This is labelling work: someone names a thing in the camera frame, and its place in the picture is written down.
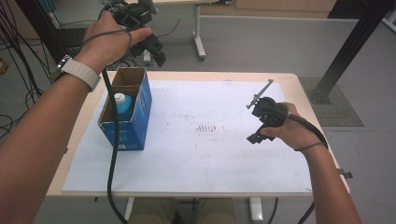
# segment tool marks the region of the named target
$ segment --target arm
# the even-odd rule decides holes
[[[296,107],[284,103],[290,113],[298,115]],[[264,128],[262,134],[279,137],[292,148],[303,148],[320,142],[303,125],[286,119],[279,128]],[[311,174],[317,223],[361,223],[358,211],[338,174],[331,153],[318,145],[302,151]]]
[[[84,38],[119,30],[108,12],[89,26]],[[131,32],[133,43],[151,35]],[[74,60],[97,74],[129,48],[125,32],[102,35],[83,46]],[[0,223],[32,223],[67,147],[89,86],[64,75],[26,113],[0,146]]]

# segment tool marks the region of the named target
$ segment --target white paper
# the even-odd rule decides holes
[[[152,105],[143,151],[118,154],[113,191],[161,194],[310,193],[304,157],[281,140],[252,145],[262,125],[246,108],[266,82],[150,81]],[[264,93],[277,102],[278,83]],[[95,109],[64,183],[67,192],[106,192],[112,146]]]

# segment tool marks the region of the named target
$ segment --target blue bottle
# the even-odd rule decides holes
[[[116,93],[114,94],[114,98],[117,103],[119,121],[130,121],[134,113],[134,104],[132,104],[131,96],[124,95],[123,93]]]

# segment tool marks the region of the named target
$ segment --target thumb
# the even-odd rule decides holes
[[[152,35],[152,30],[151,30],[151,28],[148,28],[148,27],[140,28],[138,30],[132,31],[131,32],[132,45],[146,39],[150,35]]]
[[[278,128],[263,128],[260,130],[260,133],[270,137],[277,137],[278,136]]]

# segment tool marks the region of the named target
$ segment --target cardboard box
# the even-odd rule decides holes
[[[119,151],[143,150],[152,101],[146,68],[120,68],[111,86],[114,93],[121,92],[130,95],[134,102],[131,120],[120,122]],[[108,96],[98,124],[108,141],[114,146],[115,124]]]

